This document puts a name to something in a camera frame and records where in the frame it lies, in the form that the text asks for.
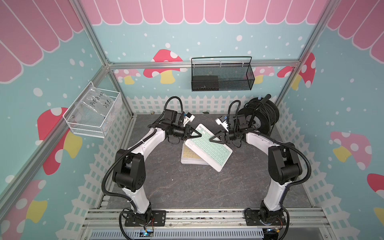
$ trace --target red mushroom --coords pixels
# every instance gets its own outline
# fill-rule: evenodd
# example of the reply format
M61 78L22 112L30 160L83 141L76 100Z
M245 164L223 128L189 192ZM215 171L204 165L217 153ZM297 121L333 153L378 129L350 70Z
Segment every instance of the red mushroom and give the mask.
M39 133L39 140L36 141L36 145L39 145L54 128L57 122L61 119L67 108L53 108L43 112L37 119L37 130ZM83 139L79 136L75 136L68 129L64 136L57 143L47 160L43 163L43 169L45 174L51 175L59 169L61 159L63 157L63 149L65 149L71 158L75 158L79 152Z
M289 75L289 73L292 71L291 66L287 66L280 70L277 73L277 76L279 78L284 78ZM292 89L298 90L299 88L299 82L301 79L304 80L305 86L309 88L313 83L314 74L316 71L316 60L313 53L310 53L308 59L305 61L304 65L302 66L299 74L295 77L292 83Z
M30 219L38 223L47 209L48 202L34 201L46 184L46 180L31 181L8 215L1 222L3 240L19 240L23 235L25 220Z
M141 76L137 69L116 69L114 73L119 82L122 83L122 80L124 79L124 83L127 85L135 83L131 76Z
M253 68L253 75L255 76L254 84L263 82L263 76L273 76L275 70L273 67L255 67Z
M384 176L379 174L368 174L367 176L368 185L372 188L375 193L380 197L384 198Z
M159 50L153 57L151 62L182 62L183 60L176 53L167 49ZM153 78L157 75L161 75L160 82L163 84L171 84L175 82L175 78L172 75L172 70L186 72L186 68L160 68L160 69L145 69L144 76L147 78Z
M346 162L347 158L353 156L358 167L364 170L371 163L372 148L368 138L364 135L348 132L331 132L330 143L341 145L333 149L333 153L341 162Z

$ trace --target gray marble surface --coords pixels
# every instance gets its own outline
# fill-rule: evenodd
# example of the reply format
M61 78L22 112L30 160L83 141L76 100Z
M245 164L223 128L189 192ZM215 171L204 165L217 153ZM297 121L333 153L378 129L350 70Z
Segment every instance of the gray marble surface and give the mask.
M202 123L211 132L221 127L215 119L222 114L197 114L192 127ZM138 142L159 115L138 115L129 146ZM281 140L276 129L271 137ZM213 208L259 207L267 194L271 178L268 157L261 150L243 142L241 148L228 144L233 154L221 172L211 166L181 164L182 142L177 145L167 140L160 143L146 159L144 189L152 208ZM114 186L113 192L123 191ZM108 209L122 209L129 204L125 199L111 197ZM301 185L288 192L285 207L310 207Z

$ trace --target mint green keyboard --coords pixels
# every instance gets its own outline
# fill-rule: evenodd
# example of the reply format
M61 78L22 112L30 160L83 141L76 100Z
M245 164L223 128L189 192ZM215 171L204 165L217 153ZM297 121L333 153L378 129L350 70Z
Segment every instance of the mint green keyboard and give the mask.
M196 130L201 133L202 136L188 139L185 144L216 171L220 172L231 156L233 152L232 149L225 144L210 142L209 139L214 136L214 134L204 125L199 124Z

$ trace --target wire mesh basket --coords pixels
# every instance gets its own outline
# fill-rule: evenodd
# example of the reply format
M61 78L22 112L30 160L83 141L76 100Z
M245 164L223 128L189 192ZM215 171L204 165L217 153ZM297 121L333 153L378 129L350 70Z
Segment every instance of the wire mesh basket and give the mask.
M105 94L114 100L111 107L109 107L108 102L105 103L105 106L108 105L109 107L106 115L102 115L84 104L80 104L82 101L87 101L86 96L89 91L100 91L100 94ZM82 95L84 96L79 101L73 102L67 109L63 114L63 118L73 134L104 138L117 116L118 111L121 109L121 94L116 91L96 88L93 86L93 83L90 82L79 96Z
M248 56L192 58L192 91L251 90L255 81L251 60Z

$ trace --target white wire mesh basket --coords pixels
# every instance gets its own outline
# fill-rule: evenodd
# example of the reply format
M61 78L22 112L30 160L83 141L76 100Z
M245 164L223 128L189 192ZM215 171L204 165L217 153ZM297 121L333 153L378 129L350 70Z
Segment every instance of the white wire mesh basket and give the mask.
M83 104L79 104L82 101L87 101L85 98L88 91L94 90L100 90L101 94L105 94L114 100L105 117L92 110L91 108ZM63 114L63 118L65 119L73 134L105 138L110 126L115 120L115 116L121 109L121 94L116 91L96 88L93 86L93 83L90 82L80 93L77 100L82 95L84 96L79 101L75 100L75 102L73 102L72 105L67 109L67 111Z

